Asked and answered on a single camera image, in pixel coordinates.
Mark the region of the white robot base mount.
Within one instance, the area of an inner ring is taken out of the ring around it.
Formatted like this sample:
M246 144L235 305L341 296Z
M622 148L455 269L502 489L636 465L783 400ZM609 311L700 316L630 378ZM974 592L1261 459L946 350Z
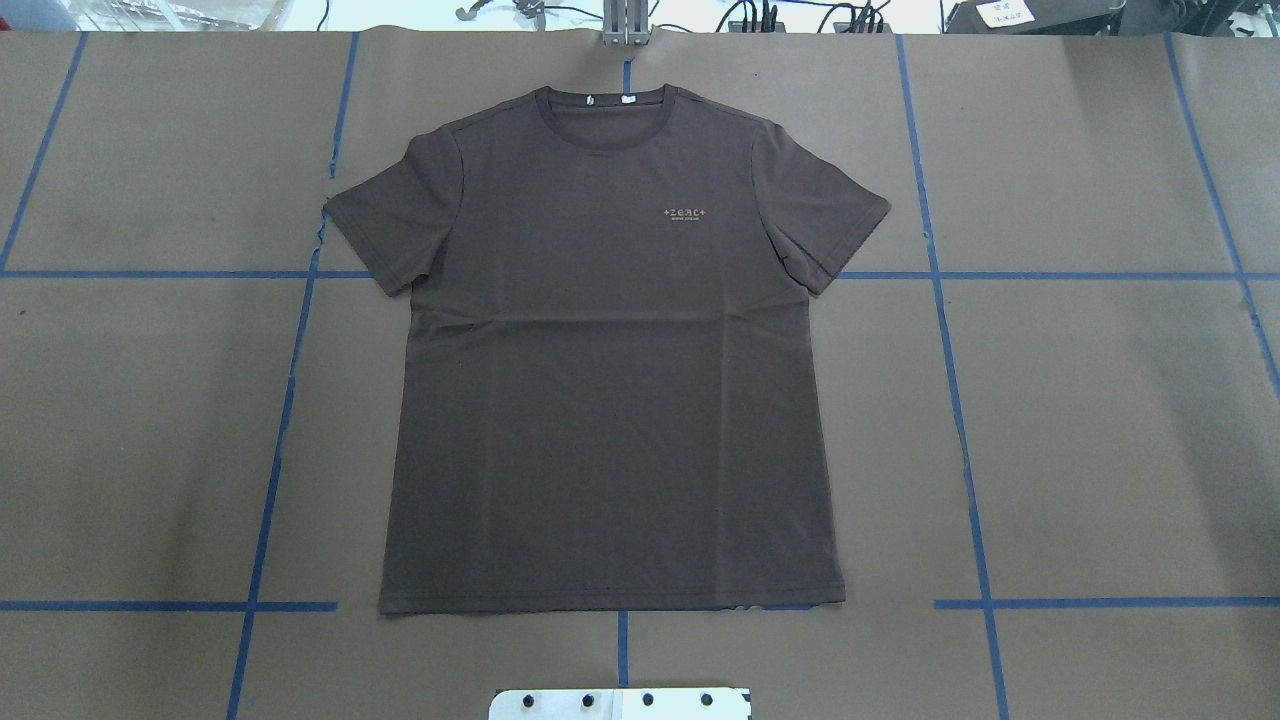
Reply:
M732 687L502 691L489 719L754 719L751 693Z

